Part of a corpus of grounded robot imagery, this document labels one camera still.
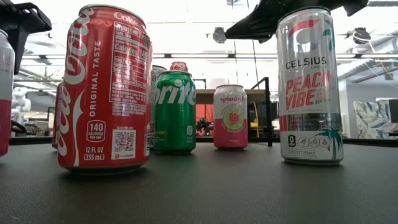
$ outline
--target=table surface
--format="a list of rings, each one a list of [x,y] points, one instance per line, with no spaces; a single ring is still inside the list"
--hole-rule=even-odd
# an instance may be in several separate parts
[[[345,145],[340,166],[284,163],[279,144],[152,155],[140,172],[76,178],[49,144],[0,158],[0,223],[398,223],[398,149]]]

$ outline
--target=can lid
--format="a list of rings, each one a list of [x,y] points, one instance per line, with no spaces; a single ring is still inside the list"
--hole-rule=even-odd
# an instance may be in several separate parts
[[[158,67],[158,68],[163,68],[164,70],[167,70],[165,67],[160,66],[160,65],[153,65],[152,67]]]
[[[217,88],[219,88],[219,87],[241,87],[241,88],[243,88],[243,86],[241,86],[241,85],[235,85],[235,84],[220,85],[220,86],[218,86]]]
[[[192,74],[191,74],[191,73],[189,73],[189,72],[184,72],[184,71],[180,71],[180,70],[164,71],[164,72],[162,72],[160,75],[173,75],[173,74],[170,74],[170,73],[175,73],[175,72],[177,72],[177,73],[182,73],[183,75],[188,75],[189,77],[192,77]]]
[[[140,16],[138,16],[137,14],[133,13],[133,12],[130,11],[130,10],[123,9],[122,7],[112,6],[112,5],[108,5],[108,4],[89,4],[89,5],[87,5],[87,6],[83,6],[83,7],[79,10],[79,15],[80,15],[80,13],[81,13],[83,10],[89,9],[89,8],[91,8],[91,7],[110,7],[110,8],[122,10],[122,11],[124,11],[124,12],[128,12],[128,13],[132,14],[133,16],[137,17],[137,18],[144,24],[145,29],[147,28],[147,26],[146,26],[144,20],[143,20]]]
[[[283,19],[285,19],[287,16],[289,16],[289,15],[291,15],[291,14],[293,14],[293,13],[296,13],[296,12],[300,12],[300,11],[302,11],[302,10],[307,10],[307,9],[323,9],[323,10],[326,10],[327,12],[329,12],[329,14],[330,14],[330,10],[329,10],[327,7],[324,7],[324,6],[308,6],[308,7],[302,7],[302,8],[300,8],[300,9],[296,9],[296,10],[293,10],[293,11],[291,11],[291,12],[289,12],[289,13],[286,13],[284,16],[282,16],[282,17],[278,20],[277,27],[279,27],[279,23],[280,23]]]
[[[6,33],[6,31],[4,31],[4,30],[2,30],[2,29],[0,29],[0,34],[5,35],[6,38],[8,38],[8,34]]]

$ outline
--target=aluminum can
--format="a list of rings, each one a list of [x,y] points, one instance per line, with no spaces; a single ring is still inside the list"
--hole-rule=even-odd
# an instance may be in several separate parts
[[[61,104],[62,104],[63,80],[57,86],[57,93],[55,95],[55,111],[54,111],[54,125],[52,130],[51,145],[54,149],[58,149],[58,142],[60,140],[60,119],[61,119]]]
[[[153,48],[152,42],[150,42],[149,46],[149,56],[148,56],[148,73],[147,73],[147,113],[146,113],[146,120],[147,120],[147,132],[146,132],[146,154],[150,154],[151,142],[153,142],[153,129],[151,130],[150,127],[150,114],[152,111],[151,102],[152,102],[152,56],[153,56]]]
[[[218,149],[243,149],[248,146],[248,96],[243,86],[218,86],[213,102],[214,145]]]
[[[287,162],[335,165],[343,160],[333,19],[322,7],[279,21],[279,123]]]
[[[189,154],[196,146],[196,88],[191,74],[160,74],[155,97],[155,151]]]
[[[188,72],[188,67],[185,62],[173,62],[172,66],[170,66],[170,71],[183,71]]]
[[[0,156],[8,152],[11,132],[11,101],[15,52],[8,35],[0,29]]]
[[[158,65],[152,66],[152,85],[150,86],[150,125],[148,130],[148,146],[150,149],[153,149],[154,147],[156,82],[158,81],[160,74],[165,71],[167,71],[167,69],[164,67]]]
[[[146,150],[150,40],[143,20],[89,5],[68,32],[58,162],[81,175],[137,170]]]

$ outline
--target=wooden shelf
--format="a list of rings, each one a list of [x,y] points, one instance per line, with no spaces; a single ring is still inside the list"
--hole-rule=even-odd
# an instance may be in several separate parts
[[[197,90],[197,104],[213,104],[213,95],[216,90]],[[265,96],[265,90],[244,90],[248,94],[248,104],[260,100]]]

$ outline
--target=blue floral fabric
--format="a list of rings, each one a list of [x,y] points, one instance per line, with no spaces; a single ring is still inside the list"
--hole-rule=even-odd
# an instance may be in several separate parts
[[[398,131],[398,124],[391,123],[388,100],[354,101],[354,110],[359,138],[394,139],[388,133]]]

